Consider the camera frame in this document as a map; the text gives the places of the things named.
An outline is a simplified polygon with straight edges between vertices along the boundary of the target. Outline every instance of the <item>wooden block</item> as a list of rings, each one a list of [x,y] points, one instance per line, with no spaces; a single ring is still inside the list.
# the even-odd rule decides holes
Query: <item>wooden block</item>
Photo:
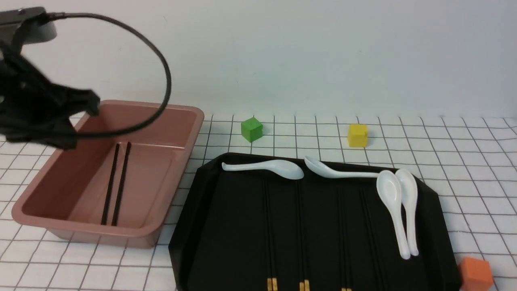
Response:
[[[463,291],[488,291],[494,284],[490,263],[466,257],[458,266],[463,278]]]

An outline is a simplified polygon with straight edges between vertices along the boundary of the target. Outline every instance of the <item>rectangular bin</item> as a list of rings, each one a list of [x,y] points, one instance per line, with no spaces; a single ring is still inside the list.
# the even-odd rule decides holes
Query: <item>rectangular bin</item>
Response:
[[[147,119],[158,106],[104,101],[98,117],[85,115],[76,128],[92,132],[131,126]],[[135,133],[83,139],[74,150],[56,150],[15,203],[14,220],[72,241],[153,247],[203,117],[198,108],[169,105],[154,123]],[[112,225],[117,207],[117,222]]]

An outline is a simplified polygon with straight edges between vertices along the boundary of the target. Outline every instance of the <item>spoon bowl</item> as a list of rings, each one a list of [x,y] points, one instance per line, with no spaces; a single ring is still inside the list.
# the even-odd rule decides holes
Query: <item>spoon bowl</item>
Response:
[[[225,171],[269,170],[290,180],[299,180],[304,176],[303,170],[298,165],[283,159],[273,159],[260,163],[240,165],[228,165],[226,163],[221,163],[221,166]]]
[[[377,178],[378,173],[371,172],[340,172],[329,168],[327,165],[318,161],[315,158],[305,156],[305,165],[314,173],[323,178],[339,179],[339,178]]]
[[[411,254],[407,245],[406,233],[404,231],[401,214],[402,190],[400,182],[395,174],[388,170],[380,172],[379,177],[377,178],[377,192],[393,220],[393,227],[395,228],[400,256],[403,259],[409,259]]]

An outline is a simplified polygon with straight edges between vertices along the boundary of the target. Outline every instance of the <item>table surface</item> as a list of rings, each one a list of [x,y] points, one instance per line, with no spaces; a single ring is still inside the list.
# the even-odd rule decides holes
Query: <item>table surface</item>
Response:
[[[249,117],[206,114],[158,245],[150,250],[73,243],[17,224],[11,208],[53,149],[0,141],[0,291],[175,290],[167,247],[194,173],[228,151],[406,168],[440,195],[457,261],[485,259],[495,278],[491,290],[515,290],[516,119],[256,115],[264,136],[250,144],[240,135],[240,122]],[[365,149],[348,147],[354,123],[368,124]]]

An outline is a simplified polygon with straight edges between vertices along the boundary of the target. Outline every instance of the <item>black cable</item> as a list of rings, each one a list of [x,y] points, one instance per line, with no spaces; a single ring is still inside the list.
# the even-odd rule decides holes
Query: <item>black cable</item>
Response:
[[[93,138],[106,138],[106,137],[113,137],[113,136],[119,136],[119,135],[125,135],[132,132],[136,132],[137,130],[141,130],[145,127],[147,127],[149,124],[154,122],[166,109],[167,104],[169,103],[169,99],[171,98],[171,91],[172,91],[172,84],[171,84],[171,71],[169,70],[169,65],[167,64],[167,61],[165,60],[165,57],[163,54],[158,50],[158,48],[153,45],[153,43],[148,40],[144,35],[136,31],[134,28],[130,27],[127,24],[124,24],[116,19],[95,14],[95,13],[48,13],[47,14],[48,21],[55,21],[55,20],[61,20],[61,19],[67,19],[67,18],[93,18],[93,19],[99,19],[103,20],[109,23],[112,23],[116,26],[119,26],[130,33],[134,34],[136,37],[138,37],[141,41],[143,41],[151,50],[158,56],[160,59],[163,68],[165,69],[165,77],[167,81],[167,85],[165,88],[165,96],[163,98],[162,103],[158,107],[155,113],[151,115],[147,120],[138,123],[136,125],[132,125],[126,128],[116,129],[116,130],[110,130],[110,131],[104,131],[104,132],[83,132],[83,133],[70,133],[70,132],[59,132],[55,130],[45,130],[41,128],[32,128],[32,127],[26,127],[23,125],[7,125],[2,124],[3,127],[10,127],[13,129],[23,130],[28,133],[35,133],[40,134],[38,135],[38,138],[66,138],[66,137],[75,137],[78,139],[93,139]]]

